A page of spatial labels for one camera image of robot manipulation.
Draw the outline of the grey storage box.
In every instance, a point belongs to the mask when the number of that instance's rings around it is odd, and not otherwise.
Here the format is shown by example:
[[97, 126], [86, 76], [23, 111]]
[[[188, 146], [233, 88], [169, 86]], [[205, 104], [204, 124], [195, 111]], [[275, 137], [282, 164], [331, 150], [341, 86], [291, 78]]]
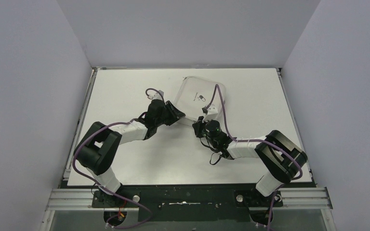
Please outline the grey storage box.
[[185, 77], [173, 103], [177, 109], [186, 114], [179, 123], [192, 126], [199, 116], [204, 116], [202, 108], [212, 104], [218, 108], [218, 119], [222, 113], [225, 95], [226, 87], [221, 83], [202, 77]]

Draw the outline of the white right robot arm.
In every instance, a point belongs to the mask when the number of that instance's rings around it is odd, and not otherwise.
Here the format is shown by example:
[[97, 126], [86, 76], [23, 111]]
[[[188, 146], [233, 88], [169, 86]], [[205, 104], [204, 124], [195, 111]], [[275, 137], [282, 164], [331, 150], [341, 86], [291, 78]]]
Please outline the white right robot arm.
[[278, 130], [262, 138], [238, 140], [223, 132], [219, 121], [205, 121], [203, 116], [192, 124], [192, 128], [197, 138], [206, 139], [204, 146], [220, 158], [258, 158], [263, 162], [267, 172], [252, 193], [253, 202], [258, 206], [269, 203], [271, 194], [283, 184], [302, 177], [302, 167], [308, 161], [307, 154]]

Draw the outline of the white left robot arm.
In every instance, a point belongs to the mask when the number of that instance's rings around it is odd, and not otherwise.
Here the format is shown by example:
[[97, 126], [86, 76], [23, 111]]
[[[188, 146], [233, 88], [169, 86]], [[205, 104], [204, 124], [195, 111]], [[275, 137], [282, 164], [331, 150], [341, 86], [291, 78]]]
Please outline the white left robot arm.
[[152, 100], [146, 112], [128, 122], [105, 125], [93, 123], [73, 153], [72, 167], [80, 175], [97, 184], [111, 207], [123, 203], [118, 191], [121, 182], [112, 170], [118, 147], [132, 141], [144, 141], [156, 134], [161, 125], [170, 126], [185, 117], [170, 101]]

